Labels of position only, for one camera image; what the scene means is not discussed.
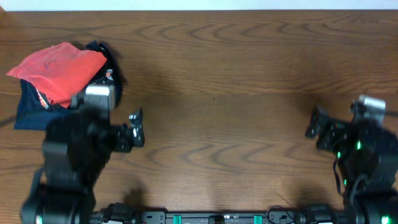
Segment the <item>orange printed t-shirt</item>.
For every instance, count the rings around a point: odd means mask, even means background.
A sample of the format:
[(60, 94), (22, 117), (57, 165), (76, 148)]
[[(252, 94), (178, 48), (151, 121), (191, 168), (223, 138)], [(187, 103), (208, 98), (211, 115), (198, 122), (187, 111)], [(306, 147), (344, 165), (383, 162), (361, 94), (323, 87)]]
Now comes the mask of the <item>orange printed t-shirt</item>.
[(31, 83), (52, 105), (67, 108), (106, 61), (101, 52), (62, 42), (27, 56), (7, 75)]

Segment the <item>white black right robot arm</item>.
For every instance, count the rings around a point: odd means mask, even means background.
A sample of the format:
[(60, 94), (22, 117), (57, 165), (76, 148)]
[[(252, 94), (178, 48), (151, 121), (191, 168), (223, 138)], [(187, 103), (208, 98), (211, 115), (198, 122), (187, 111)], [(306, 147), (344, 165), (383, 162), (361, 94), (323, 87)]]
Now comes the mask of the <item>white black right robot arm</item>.
[(385, 109), (353, 103), (352, 121), (314, 107), (305, 136), (335, 155), (333, 172), (344, 209), (308, 206), (296, 223), (397, 223), (397, 136), (382, 127)]

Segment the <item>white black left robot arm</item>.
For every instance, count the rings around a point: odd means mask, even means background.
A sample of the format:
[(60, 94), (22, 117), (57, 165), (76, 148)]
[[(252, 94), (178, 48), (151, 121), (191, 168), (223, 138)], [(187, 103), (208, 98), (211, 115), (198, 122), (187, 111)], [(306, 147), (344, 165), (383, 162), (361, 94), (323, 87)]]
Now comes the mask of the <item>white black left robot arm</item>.
[(79, 93), (72, 97), (74, 112), (49, 123), (42, 144), (44, 164), (21, 207), (22, 223), (141, 222), (139, 212), (123, 203), (94, 211), (93, 189), (112, 153), (129, 153), (145, 143), (143, 110), (130, 114), (129, 124), (112, 125), (114, 99), (113, 94)]

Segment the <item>black graphic folded t-shirt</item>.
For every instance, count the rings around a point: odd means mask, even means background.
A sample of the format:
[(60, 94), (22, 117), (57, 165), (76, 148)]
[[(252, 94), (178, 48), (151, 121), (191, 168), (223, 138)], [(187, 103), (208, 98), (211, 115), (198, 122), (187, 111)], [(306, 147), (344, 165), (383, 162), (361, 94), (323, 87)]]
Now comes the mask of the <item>black graphic folded t-shirt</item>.
[[(90, 85), (112, 85), (114, 87), (113, 108), (117, 107), (121, 100), (123, 91), (123, 77), (120, 74), (119, 66), (114, 58), (114, 55), (105, 42), (97, 42), (96, 40), (86, 44), (83, 50), (100, 52), (106, 57), (107, 61), (98, 70), (97, 74), (85, 85), (84, 89), (76, 93), (75, 96), (80, 93), (83, 94)], [(76, 108), (76, 106), (71, 105), (71, 102), (69, 102), (69, 105), (66, 108), (60, 103), (53, 104), (44, 93), (39, 92), (32, 84), (21, 80), (21, 85), (23, 84), (26, 87), (26, 100), (30, 100), (31, 107), (35, 108), (36, 110), (58, 111), (59, 113), (66, 113), (69, 110)]]

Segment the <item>navy blue folded garment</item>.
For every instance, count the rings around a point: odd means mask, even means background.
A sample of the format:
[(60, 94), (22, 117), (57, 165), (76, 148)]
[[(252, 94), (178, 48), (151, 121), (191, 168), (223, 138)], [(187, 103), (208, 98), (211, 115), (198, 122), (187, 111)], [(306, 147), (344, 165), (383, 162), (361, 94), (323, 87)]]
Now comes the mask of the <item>navy blue folded garment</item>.
[(52, 120), (77, 112), (76, 109), (64, 108), (60, 104), (51, 104), (44, 93), (26, 80), (20, 80), (20, 84), (21, 99), (14, 129), (45, 130)]

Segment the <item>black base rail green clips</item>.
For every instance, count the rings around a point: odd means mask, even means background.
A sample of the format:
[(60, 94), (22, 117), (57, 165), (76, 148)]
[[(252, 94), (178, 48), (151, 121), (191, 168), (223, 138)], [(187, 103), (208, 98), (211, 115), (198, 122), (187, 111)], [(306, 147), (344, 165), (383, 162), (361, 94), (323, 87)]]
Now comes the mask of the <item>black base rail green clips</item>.
[(327, 205), (291, 210), (274, 205), (265, 212), (140, 212), (130, 205), (114, 203), (92, 214), (90, 224), (350, 224), (348, 216)]

